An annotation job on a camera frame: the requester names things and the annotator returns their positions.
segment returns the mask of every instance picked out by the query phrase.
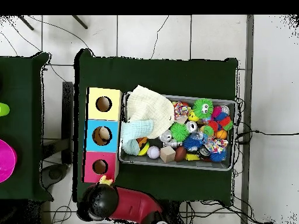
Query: pink box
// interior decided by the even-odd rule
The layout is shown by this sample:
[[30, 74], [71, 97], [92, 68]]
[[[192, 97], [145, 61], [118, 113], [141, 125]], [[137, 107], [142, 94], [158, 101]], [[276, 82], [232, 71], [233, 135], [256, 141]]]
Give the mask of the pink box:
[[[93, 171], [92, 165], [97, 160], [104, 160], [107, 165], [107, 172], [103, 174], [97, 174]], [[82, 182], [85, 183], [97, 183], [103, 175], [107, 176], [107, 179], [112, 179], [113, 182], [119, 172], [119, 161], [117, 159], [117, 153], [110, 152], [86, 152], [85, 167], [84, 167], [84, 178]]]

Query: green object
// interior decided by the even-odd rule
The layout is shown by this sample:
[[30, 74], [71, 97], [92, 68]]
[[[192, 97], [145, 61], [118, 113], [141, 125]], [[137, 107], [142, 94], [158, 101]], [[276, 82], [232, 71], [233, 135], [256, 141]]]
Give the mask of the green object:
[[18, 155], [9, 179], [0, 183], [0, 199], [52, 200], [40, 185], [41, 156], [41, 68], [49, 54], [30, 58], [0, 57], [0, 101], [11, 112], [0, 118], [0, 138]]
[[171, 134], [177, 142], [183, 142], [190, 133], [184, 124], [179, 124], [176, 122], [171, 125]]
[[[87, 87], [119, 89], [124, 93], [132, 91], [139, 84], [163, 95], [234, 100], [237, 66], [235, 58], [225, 61], [96, 58], [89, 50], [81, 50], [75, 59], [74, 114], [79, 111], [79, 118], [75, 118], [75, 126], [78, 123], [79, 130], [74, 129], [74, 149], [78, 148], [78, 156], [74, 157], [74, 170], [78, 161], [77, 173], [74, 173], [75, 177], [78, 176], [77, 200], [82, 200], [83, 193], [91, 185], [81, 182]], [[120, 163], [115, 185], [149, 193], [156, 199], [221, 200], [229, 205], [231, 179], [231, 170], [209, 171]]]
[[209, 99], [196, 100], [193, 111], [198, 118], [209, 118], [213, 112], [213, 102]]
[[4, 103], [0, 103], [0, 116], [6, 116], [7, 114], [9, 114], [9, 106]]

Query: white ball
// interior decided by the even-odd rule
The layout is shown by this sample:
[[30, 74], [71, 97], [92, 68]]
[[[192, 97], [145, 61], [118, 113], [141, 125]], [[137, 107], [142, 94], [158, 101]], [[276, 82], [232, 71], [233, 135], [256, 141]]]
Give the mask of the white ball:
[[156, 159], [160, 156], [160, 149], [156, 146], [151, 146], [147, 150], [147, 155], [151, 159]]
[[197, 129], [197, 124], [194, 121], [188, 121], [186, 123], [187, 130], [192, 133]]

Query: yellow box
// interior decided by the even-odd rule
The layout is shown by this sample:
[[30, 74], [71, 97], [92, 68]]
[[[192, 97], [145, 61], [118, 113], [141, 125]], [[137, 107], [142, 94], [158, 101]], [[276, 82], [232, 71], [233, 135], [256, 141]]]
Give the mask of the yellow box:
[[[120, 121], [122, 92], [117, 89], [102, 89], [99, 87], [88, 87], [86, 101], [88, 99], [89, 120], [113, 120]], [[109, 102], [109, 109], [99, 105], [99, 102]]]

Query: green spiky ball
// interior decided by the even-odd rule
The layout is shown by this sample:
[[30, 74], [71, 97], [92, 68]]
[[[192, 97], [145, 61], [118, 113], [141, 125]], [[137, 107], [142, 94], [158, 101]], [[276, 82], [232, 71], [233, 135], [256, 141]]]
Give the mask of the green spiky ball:
[[198, 118], [209, 118], [213, 112], [213, 102], [209, 99], [196, 100], [193, 111]]
[[177, 142], [183, 142], [190, 133], [184, 124], [176, 122], [171, 126], [171, 134]]

